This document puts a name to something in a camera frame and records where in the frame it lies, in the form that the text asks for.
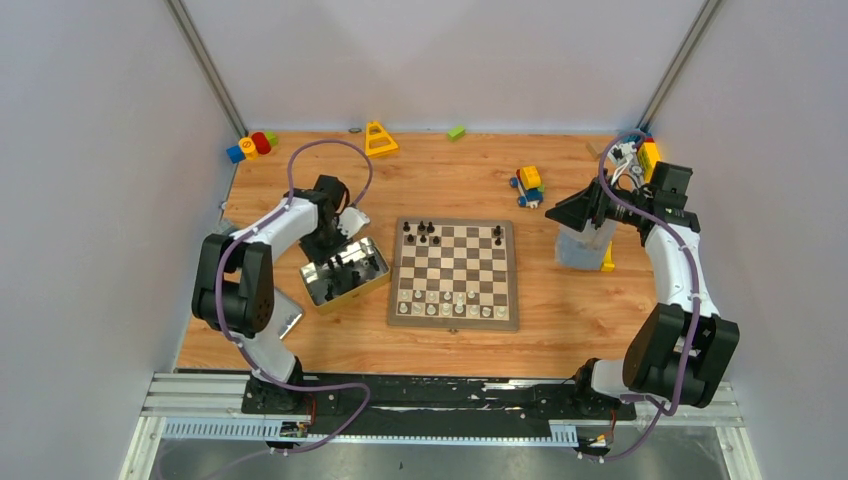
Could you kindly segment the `wooden chess board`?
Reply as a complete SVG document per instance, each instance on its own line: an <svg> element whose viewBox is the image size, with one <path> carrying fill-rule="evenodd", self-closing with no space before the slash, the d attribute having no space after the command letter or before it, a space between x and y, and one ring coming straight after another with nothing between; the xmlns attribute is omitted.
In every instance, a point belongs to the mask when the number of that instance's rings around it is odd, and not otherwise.
<svg viewBox="0 0 848 480"><path fill-rule="evenodd" d="M387 323L394 327L519 329L509 220L400 217Z"/></svg>

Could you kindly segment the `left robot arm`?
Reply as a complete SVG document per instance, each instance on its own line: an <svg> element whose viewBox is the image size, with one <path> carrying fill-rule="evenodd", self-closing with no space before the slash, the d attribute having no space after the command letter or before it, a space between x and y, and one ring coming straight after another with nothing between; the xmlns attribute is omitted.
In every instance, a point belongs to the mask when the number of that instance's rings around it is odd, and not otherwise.
<svg viewBox="0 0 848 480"><path fill-rule="evenodd" d="M337 259L353 235L339 221L350 204L347 186L321 175L312 188L291 190L251 226L210 234L201 245L191 313L238 349L283 413L298 411L310 389L302 382L299 359L278 335L274 264L294 244L313 263Z"/></svg>

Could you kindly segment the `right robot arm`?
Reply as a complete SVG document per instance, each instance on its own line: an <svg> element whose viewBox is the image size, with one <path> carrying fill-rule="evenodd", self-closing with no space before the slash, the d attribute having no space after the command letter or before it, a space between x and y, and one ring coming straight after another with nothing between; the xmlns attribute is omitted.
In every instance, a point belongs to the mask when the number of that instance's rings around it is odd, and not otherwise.
<svg viewBox="0 0 848 480"><path fill-rule="evenodd" d="M585 268L611 241L613 227L634 226L651 261L657 303L621 360L588 360L577 372L571 403L596 417L613 400L665 399L670 407L706 407L738 345L736 323L709 297L699 259L700 224L685 209L688 167L658 163L647 184L627 191L595 178L545 213L557 222L556 253Z"/></svg>

